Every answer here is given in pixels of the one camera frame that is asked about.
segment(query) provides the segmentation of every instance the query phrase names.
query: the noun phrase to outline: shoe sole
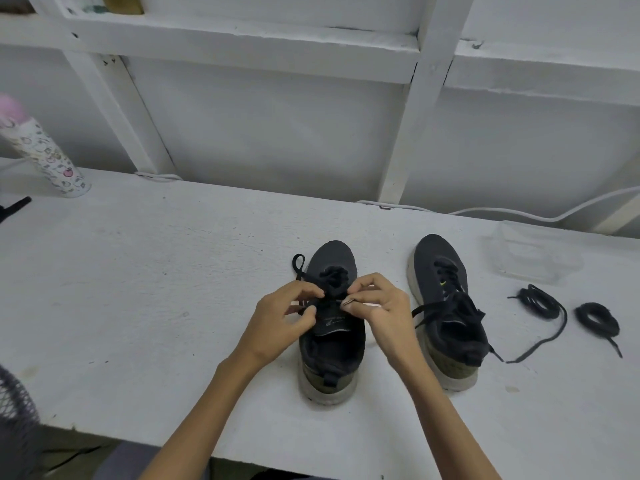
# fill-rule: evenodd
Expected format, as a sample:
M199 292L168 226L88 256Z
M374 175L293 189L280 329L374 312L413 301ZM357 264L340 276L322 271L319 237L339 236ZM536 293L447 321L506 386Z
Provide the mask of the shoe sole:
M411 251L411 256L409 256L409 263L406 268L406 278L407 278L407 281L409 282L409 289L411 290L413 297L418 302L418 305L424 305L424 300L420 293L420 287L418 286L418 279L415 276L415 265L414 265L414 259L413 259L414 255L415 255L415 248ZM424 327L420 327L418 330L415 331L415 333L418 337L418 343L420 344L422 355L424 356L425 361L427 361L427 364L433 371L434 375L436 376L436 379L438 380L438 382L440 383L443 389L446 389L452 392L462 392L464 390L470 389L476 384L478 380L478 371L475 371L468 378L464 378L464 379L450 378L443 371L441 371L440 368L433 361L431 354L429 354L429 347L428 347L429 339L427 338L427 334L424 331Z
M311 382L308 381L304 371L302 370L302 366L302 357L300 357L298 361L298 382L300 382L300 389L302 390L302 394L317 404L322 406L336 406L338 404L342 404L350 398L356 390L356 386L358 384L358 371L355 372L353 379L347 387L338 392L334 392L333 394L325 394L324 392L318 391L318 389L313 387Z

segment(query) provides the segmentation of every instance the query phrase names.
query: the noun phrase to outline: fan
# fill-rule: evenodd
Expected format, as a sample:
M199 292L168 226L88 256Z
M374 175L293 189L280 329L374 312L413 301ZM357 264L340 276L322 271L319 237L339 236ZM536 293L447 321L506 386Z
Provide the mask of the fan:
M32 479L40 420L27 390L0 365L0 477Z

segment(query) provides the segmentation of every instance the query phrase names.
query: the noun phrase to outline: sneaker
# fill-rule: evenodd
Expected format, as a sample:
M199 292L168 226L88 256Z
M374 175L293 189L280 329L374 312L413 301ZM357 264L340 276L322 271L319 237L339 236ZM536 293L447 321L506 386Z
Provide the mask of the sneaker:
M302 303L315 305L317 311L316 324L300 337L300 387L316 403L342 403L356 388L365 345L364 321L340 309L358 275L355 259L345 243L330 241L316 251L306 271L302 254L293 258L292 265L299 280L324 290L324 298Z
M467 291L467 271L452 245L436 234L424 237L409 257L409 288L418 301L413 316L422 353L440 385L472 387L491 346Z

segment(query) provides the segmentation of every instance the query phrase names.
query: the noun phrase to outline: right hand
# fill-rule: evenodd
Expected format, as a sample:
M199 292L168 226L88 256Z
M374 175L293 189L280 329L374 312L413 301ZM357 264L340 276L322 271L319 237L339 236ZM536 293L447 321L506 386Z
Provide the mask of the right hand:
M341 309L369 322L373 336L394 369L415 360L424 361L407 293L393 286L380 273L359 277L347 293Z

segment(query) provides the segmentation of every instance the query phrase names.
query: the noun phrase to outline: white table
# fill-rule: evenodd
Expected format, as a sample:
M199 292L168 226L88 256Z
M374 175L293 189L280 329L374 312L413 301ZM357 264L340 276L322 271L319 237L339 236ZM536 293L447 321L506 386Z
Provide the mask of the white table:
M23 164L0 173L0 204L33 202L0 224L0 363L23 380L45 424L162 445L231 352L258 298L293 279L291 258L347 242L360 274L408 290L412 247L439 233L458 250L492 345L514 358L559 321L506 297L526 285L492 272L496 223L382 210L86 170L68 200ZM452 396L505 479L637 478L640 471L640 241L572 233L581 272L542 288L570 311L555 342L519 365L489 355ZM608 306L612 346L571 310ZM355 395L304 399L297 350L256 377L214 456L341 480L432 479L437 469L412 402L367 330Z

